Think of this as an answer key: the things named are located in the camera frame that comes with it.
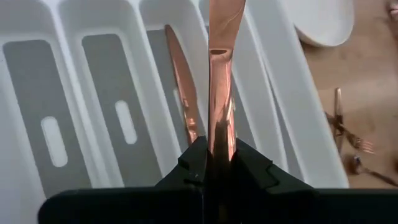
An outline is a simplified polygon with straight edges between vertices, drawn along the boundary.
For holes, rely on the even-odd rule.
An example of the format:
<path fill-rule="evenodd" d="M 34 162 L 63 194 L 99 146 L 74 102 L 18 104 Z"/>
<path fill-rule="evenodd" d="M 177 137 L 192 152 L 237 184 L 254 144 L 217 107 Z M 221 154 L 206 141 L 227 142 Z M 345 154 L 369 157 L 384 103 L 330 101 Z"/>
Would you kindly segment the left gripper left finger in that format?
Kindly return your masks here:
<path fill-rule="evenodd" d="M 177 165 L 155 187 L 182 189 L 201 187 L 205 183 L 208 142 L 205 136 L 196 140 L 178 158 Z"/>

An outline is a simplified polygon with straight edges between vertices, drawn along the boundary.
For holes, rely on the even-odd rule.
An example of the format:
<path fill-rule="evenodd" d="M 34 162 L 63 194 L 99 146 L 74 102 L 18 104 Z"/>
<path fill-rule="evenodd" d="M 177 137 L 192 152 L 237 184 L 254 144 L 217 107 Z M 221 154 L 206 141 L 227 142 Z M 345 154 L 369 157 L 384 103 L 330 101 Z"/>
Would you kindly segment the rose gold fork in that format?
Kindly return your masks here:
<path fill-rule="evenodd" d="M 333 127 L 332 135 L 339 154 L 341 153 L 344 139 L 346 139 L 354 149 L 374 154 L 373 144 L 349 131 L 343 124 L 342 115 L 332 116 L 327 112 L 325 112 L 325 115 L 329 124 Z"/>

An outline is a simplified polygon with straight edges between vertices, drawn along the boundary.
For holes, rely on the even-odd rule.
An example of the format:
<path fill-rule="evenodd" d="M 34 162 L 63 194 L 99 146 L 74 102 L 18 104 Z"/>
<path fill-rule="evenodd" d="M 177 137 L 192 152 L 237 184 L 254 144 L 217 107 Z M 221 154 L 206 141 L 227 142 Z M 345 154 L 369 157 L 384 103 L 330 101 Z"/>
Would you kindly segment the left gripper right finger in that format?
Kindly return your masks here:
<path fill-rule="evenodd" d="M 259 189 L 313 189 L 244 141 L 237 139 L 236 147 L 234 167 Z"/>

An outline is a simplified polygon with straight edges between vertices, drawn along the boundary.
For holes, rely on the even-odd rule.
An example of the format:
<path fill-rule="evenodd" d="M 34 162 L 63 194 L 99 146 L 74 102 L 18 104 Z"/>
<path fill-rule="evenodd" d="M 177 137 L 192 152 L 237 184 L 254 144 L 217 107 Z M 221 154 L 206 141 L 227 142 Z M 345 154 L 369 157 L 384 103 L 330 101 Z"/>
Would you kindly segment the rose gold table knife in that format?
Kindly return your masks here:
<path fill-rule="evenodd" d="M 209 0 L 208 149 L 230 162 L 236 151 L 232 58 L 246 0 Z"/>
<path fill-rule="evenodd" d="M 341 88 L 335 89 L 335 101 L 334 101 L 334 122 L 333 122 L 333 136 L 336 143 L 338 153 L 341 153 L 344 131 L 341 128 L 343 124 L 343 109 L 341 105 Z"/>
<path fill-rule="evenodd" d="M 177 83 L 180 102 L 182 104 L 187 140 L 188 144 L 191 145 L 199 134 L 197 92 L 189 64 L 174 30 L 169 24 L 166 24 L 164 28 L 174 77 Z"/>

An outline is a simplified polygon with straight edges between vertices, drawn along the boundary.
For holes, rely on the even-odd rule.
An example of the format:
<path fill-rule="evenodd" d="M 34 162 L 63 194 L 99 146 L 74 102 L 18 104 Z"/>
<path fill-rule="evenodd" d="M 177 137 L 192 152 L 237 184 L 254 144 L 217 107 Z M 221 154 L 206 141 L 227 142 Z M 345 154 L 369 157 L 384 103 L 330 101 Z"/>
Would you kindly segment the white round plate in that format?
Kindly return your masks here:
<path fill-rule="evenodd" d="M 353 0 L 279 0 L 299 39 L 316 47 L 336 47 L 351 36 Z"/>

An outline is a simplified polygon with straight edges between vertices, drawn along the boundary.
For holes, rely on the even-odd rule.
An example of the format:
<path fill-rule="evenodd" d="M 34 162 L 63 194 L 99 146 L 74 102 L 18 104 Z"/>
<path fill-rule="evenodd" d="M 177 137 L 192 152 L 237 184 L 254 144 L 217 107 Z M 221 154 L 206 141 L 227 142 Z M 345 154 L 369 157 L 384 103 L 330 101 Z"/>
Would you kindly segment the rose gold spoon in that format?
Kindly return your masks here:
<path fill-rule="evenodd" d="M 352 156 L 346 157 L 346 165 L 347 165 L 348 170 L 352 174 L 358 174 L 358 175 L 359 174 L 368 174 L 368 175 L 371 175 L 389 185 L 398 187 L 398 182 L 396 182 L 394 179 L 366 167 L 363 164 L 361 157 L 359 155 L 352 155 Z"/>

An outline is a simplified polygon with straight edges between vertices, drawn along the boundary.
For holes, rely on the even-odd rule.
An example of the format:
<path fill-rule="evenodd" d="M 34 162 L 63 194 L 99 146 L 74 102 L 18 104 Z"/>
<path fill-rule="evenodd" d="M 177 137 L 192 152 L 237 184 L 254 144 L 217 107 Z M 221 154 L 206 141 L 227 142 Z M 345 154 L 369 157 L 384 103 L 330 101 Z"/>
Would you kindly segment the white cutlery organizer tray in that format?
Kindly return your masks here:
<path fill-rule="evenodd" d="M 79 223 L 60 192 L 151 189 L 186 150 L 170 25 L 208 122 L 208 0 L 0 0 L 0 224 Z M 247 0 L 233 54 L 236 135 L 315 188 L 346 188 L 279 0 Z"/>

